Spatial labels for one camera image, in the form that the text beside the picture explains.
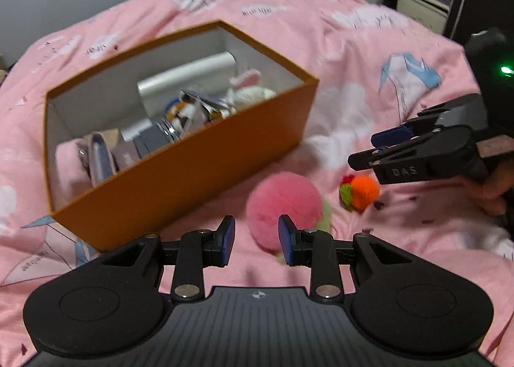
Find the right hand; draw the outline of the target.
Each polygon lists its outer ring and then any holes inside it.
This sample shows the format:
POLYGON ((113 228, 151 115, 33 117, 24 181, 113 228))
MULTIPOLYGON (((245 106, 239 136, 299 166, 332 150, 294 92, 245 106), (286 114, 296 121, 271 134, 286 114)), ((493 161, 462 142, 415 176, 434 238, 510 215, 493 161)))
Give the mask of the right hand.
POLYGON ((482 184, 464 177, 457 180, 482 210, 491 216, 502 216, 507 211, 503 194, 512 189, 514 184, 513 161, 501 163, 482 184))

